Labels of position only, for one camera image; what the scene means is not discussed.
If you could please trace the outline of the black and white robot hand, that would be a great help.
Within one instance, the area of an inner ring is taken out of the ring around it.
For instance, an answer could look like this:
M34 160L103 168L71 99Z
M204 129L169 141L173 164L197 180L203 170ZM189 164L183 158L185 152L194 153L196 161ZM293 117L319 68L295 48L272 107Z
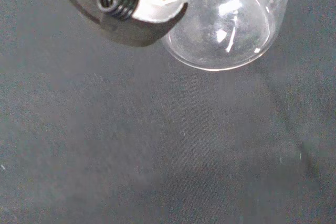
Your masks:
M145 47L163 38L184 16L189 0L69 0L112 42Z

